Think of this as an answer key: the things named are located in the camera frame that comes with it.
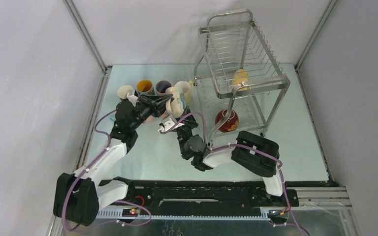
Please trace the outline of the beige cup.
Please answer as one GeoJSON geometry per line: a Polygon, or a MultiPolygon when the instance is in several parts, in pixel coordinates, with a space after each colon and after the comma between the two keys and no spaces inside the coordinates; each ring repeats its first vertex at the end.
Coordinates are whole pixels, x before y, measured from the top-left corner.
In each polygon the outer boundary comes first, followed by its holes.
{"type": "Polygon", "coordinates": [[[183,89],[181,87],[170,87],[166,90],[166,94],[172,95],[172,98],[165,104],[166,113],[174,118],[179,118],[186,108],[183,89]]]}

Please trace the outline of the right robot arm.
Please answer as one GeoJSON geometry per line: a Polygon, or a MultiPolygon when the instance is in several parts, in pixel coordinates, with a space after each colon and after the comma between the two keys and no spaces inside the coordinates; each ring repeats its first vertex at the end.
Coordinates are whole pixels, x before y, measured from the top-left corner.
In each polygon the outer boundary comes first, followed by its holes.
{"type": "Polygon", "coordinates": [[[188,113],[176,120],[168,116],[164,121],[167,132],[176,132],[183,159],[191,160],[191,164],[200,171],[211,170],[219,165],[235,162],[253,174],[262,177],[267,201],[278,206],[285,201],[287,209],[292,207],[288,198],[283,163],[280,160],[279,145],[264,137],[247,131],[240,131],[234,143],[220,147],[210,147],[199,135],[193,135],[192,129],[197,127],[194,113],[188,113]]]}

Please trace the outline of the orange yellow cup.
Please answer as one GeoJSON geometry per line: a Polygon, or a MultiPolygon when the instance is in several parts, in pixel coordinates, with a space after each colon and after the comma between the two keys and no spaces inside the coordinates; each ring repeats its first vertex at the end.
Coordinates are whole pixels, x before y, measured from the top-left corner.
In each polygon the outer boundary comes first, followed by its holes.
{"type": "Polygon", "coordinates": [[[241,82],[246,82],[249,80],[248,72],[244,69],[238,69],[232,79],[232,89],[235,89],[237,85],[241,82]]]}

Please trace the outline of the pink mug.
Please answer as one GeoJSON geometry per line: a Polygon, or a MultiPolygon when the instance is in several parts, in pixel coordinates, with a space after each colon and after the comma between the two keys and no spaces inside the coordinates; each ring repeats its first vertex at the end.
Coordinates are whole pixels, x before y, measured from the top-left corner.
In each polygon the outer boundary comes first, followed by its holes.
{"type": "Polygon", "coordinates": [[[155,119],[156,119],[155,116],[149,116],[147,119],[145,119],[145,121],[143,122],[143,124],[151,123],[151,122],[153,122],[155,119]]]}

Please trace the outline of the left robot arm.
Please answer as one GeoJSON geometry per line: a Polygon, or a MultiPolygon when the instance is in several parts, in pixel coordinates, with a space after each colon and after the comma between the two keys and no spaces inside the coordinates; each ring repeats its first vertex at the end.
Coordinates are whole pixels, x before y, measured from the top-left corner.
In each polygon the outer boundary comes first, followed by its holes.
{"type": "Polygon", "coordinates": [[[124,181],[111,180],[105,185],[100,182],[113,165],[131,151],[138,138],[137,128],[150,116],[158,118],[165,113],[166,103],[172,97],[171,94],[131,95],[120,101],[112,111],[115,121],[111,132],[103,132],[107,144],[100,154],[75,172],[58,177],[53,214],[61,218],[65,230],[76,229],[70,228],[68,222],[89,226],[101,209],[114,202],[130,205],[135,201],[135,190],[124,181]]]}

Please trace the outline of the dark red mug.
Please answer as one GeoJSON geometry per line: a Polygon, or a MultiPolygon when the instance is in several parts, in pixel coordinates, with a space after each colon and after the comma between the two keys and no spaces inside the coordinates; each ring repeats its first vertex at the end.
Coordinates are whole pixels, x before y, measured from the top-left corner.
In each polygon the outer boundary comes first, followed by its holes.
{"type": "MultiPolygon", "coordinates": [[[[226,116],[226,113],[227,113],[227,109],[223,109],[219,111],[215,118],[215,124],[217,124],[222,118],[224,118],[226,116]]],[[[228,120],[221,127],[219,127],[219,131],[221,133],[232,132],[232,131],[235,131],[238,128],[238,126],[239,126],[238,114],[235,111],[231,111],[231,114],[228,120]]]]}

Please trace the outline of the metal dish rack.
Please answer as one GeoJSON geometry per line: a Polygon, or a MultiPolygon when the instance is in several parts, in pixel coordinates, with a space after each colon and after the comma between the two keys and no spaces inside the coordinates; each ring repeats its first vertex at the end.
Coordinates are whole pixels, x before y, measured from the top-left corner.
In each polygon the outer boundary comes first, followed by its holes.
{"type": "Polygon", "coordinates": [[[265,36],[249,9],[216,13],[199,28],[202,56],[194,67],[194,84],[206,120],[207,144],[214,146],[225,133],[215,118],[219,111],[235,111],[239,126],[229,132],[265,135],[290,86],[265,36]],[[232,89],[238,69],[249,80],[232,89]]]}

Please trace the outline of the pale pink cup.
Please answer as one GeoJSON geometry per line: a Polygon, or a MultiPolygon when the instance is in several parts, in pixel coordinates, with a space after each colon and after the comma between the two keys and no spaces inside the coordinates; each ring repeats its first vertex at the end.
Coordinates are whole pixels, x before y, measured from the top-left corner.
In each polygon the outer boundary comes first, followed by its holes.
{"type": "Polygon", "coordinates": [[[169,81],[161,80],[155,85],[156,95],[165,95],[168,88],[172,87],[172,84],[169,81]]]}

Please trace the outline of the blue patterned mug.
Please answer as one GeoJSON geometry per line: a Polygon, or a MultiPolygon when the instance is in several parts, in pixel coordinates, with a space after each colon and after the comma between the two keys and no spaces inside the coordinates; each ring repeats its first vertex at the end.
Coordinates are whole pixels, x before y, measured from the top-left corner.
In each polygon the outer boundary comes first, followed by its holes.
{"type": "Polygon", "coordinates": [[[139,95],[155,95],[154,85],[150,80],[141,80],[136,85],[136,90],[139,95]]]}

